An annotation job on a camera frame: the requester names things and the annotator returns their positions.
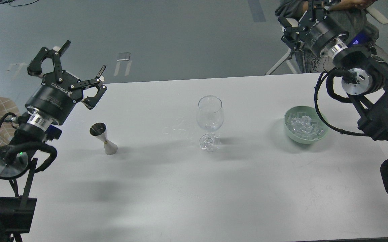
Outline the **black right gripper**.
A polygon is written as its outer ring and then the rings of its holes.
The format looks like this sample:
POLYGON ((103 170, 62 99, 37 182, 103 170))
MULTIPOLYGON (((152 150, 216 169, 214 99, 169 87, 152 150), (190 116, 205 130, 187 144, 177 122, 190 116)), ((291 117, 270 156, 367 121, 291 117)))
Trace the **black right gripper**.
POLYGON ((317 57, 335 57, 346 48, 344 42, 349 37, 349 32, 328 16, 329 7, 335 4, 335 0, 308 0, 307 10, 296 26, 279 16, 278 21, 284 28, 281 40, 292 51, 306 48, 317 57))

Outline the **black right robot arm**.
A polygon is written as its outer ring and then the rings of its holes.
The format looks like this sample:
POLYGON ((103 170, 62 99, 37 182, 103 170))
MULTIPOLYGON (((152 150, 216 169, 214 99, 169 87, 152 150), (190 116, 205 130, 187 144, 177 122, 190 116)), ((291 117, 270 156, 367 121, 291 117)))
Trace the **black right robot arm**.
POLYGON ((331 129, 388 141, 388 55, 377 46, 379 31, 367 14, 372 0, 282 0, 275 11, 281 40, 302 73, 319 72, 314 108, 331 129), (359 132, 331 125, 319 110, 322 86, 330 98, 354 106, 359 132))

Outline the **person's right hand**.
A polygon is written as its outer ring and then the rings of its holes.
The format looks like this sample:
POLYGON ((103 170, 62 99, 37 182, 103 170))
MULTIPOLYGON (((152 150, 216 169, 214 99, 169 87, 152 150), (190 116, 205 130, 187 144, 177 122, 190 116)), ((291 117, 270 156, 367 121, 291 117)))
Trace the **person's right hand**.
POLYGON ((340 7, 343 9, 367 9, 377 0, 341 0, 340 7))

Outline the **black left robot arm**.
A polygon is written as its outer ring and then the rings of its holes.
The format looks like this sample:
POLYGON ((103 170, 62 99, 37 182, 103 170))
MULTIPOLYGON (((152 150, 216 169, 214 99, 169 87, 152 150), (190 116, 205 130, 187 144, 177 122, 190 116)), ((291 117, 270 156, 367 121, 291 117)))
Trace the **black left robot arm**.
POLYGON ((71 42, 58 48, 43 47, 27 67, 31 76, 42 79, 41 86, 26 102, 27 111, 12 117, 18 124, 9 144, 0 144, 0 179, 12 186, 15 197, 0 197, 0 242, 20 242, 29 233, 36 198, 29 197, 34 175, 46 170, 57 150, 47 141, 58 139, 62 125, 77 103, 93 109, 106 92, 103 66, 95 78, 82 81, 61 65, 61 57, 71 42))

